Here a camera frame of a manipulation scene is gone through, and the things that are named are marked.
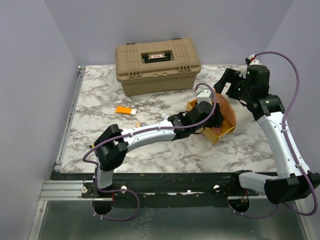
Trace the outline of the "pink blush palette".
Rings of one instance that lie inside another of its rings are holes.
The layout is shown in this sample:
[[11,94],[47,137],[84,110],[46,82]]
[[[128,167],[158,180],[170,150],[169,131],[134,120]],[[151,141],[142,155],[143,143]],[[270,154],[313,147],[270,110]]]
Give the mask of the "pink blush palette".
[[211,130],[216,135],[221,135],[223,133],[223,129],[221,127],[212,127]]

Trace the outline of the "white round makeup organizer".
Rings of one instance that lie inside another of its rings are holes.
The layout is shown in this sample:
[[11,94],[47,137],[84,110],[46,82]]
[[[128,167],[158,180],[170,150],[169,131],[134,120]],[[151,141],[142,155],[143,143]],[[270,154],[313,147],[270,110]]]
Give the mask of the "white round makeup organizer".
[[[206,83],[197,84],[195,92],[198,89],[209,89],[211,91],[211,88]],[[224,89],[222,93],[213,93],[212,105],[207,102],[197,104],[197,97],[187,103],[186,115],[190,117],[190,120],[187,123],[188,125],[197,124],[200,121],[203,121],[209,116],[212,108],[216,107],[217,104],[220,104],[220,111],[224,117],[224,121],[221,126],[222,134],[217,135],[212,131],[212,128],[206,127],[206,122],[208,120],[197,126],[197,129],[203,130],[203,134],[212,144],[216,144],[222,138],[254,120],[252,113],[238,100],[227,97],[226,92],[227,91]]]

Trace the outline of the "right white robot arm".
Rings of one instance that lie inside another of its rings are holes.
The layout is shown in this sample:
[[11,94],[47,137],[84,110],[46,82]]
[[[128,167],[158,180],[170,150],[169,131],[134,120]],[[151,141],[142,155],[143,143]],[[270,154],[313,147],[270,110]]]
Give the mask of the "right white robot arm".
[[214,85],[221,93],[247,107],[263,130],[273,158],[277,176],[243,171],[230,182],[229,189],[240,196],[254,190],[265,194],[272,204],[281,204],[308,197],[320,184],[319,173],[312,173],[303,160],[284,119],[285,108],[277,95],[269,93],[270,71],[264,65],[249,65],[243,72],[227,68]]

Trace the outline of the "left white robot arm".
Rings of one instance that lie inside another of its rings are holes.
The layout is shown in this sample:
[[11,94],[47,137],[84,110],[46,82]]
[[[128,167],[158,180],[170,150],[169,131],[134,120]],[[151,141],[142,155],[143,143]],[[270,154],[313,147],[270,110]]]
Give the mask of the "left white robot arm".
[[94,193],[101,198],[110,193],[114,170],[122,165],[128,152],[158,142],[184,139],[199,129],[218,128],[223,121],[219,104],[213,106],[202,101],[190,111],[171,115],[158,124],[135,129],[120,129],[117,124],[110,125],[93,144],[97,146],[111,140],[94,151],[98,160]]

